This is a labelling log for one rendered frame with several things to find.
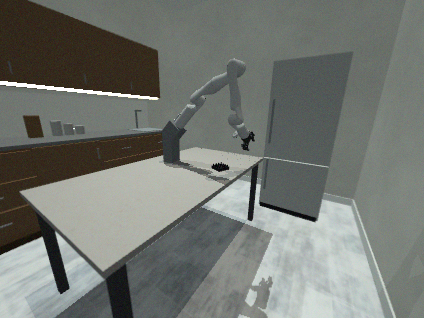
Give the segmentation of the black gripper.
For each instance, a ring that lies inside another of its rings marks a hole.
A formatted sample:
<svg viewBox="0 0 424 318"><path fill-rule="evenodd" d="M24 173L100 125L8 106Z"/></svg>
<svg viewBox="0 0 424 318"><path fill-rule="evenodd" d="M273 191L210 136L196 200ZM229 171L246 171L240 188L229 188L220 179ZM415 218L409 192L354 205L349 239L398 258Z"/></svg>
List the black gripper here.
<svg viewBox="0 0 424 318"><path fill-rule="evenodd" d="M248 136L247 138L242 139L243 144L241 144L241 146L242 146L243 150L247 150L247 151L249 151L249 148L248 148L248 147L246 147L246 146L249 146L249 142L250 142L250 140L252 140L252 141L254 141L254 142L255 142L255 139L254 139L254 133L253 133L253 132L251 132L251 131L249 131L249 136ZM248 145L247 145L247 144L248 144Z"/></svg>

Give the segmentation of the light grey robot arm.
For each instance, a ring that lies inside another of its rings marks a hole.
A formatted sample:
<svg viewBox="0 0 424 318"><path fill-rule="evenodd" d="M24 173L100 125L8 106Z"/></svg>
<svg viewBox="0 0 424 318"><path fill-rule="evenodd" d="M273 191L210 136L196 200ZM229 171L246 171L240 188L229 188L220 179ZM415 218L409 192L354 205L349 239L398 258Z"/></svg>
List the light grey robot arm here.
<svg viewBox="0 0 424 318"><path fill-rule="evenodd" d="M236 114L231 114L228 117L229 124L236 130L232 137L236 138L239 135L241 139L247 138L249 136L249 131L243 123L244 117L241 109L241 94L237 84L237 78L241 77L245 70L246 65L244 62L231 59L227 64L226 73L214 77L206 85L191 95L190 101L195 105L188 104L174 120L175 125L183 129L192 116L204 104L205 97L202 95L215 94L229 84L230 109L236 112Z"/></svg>

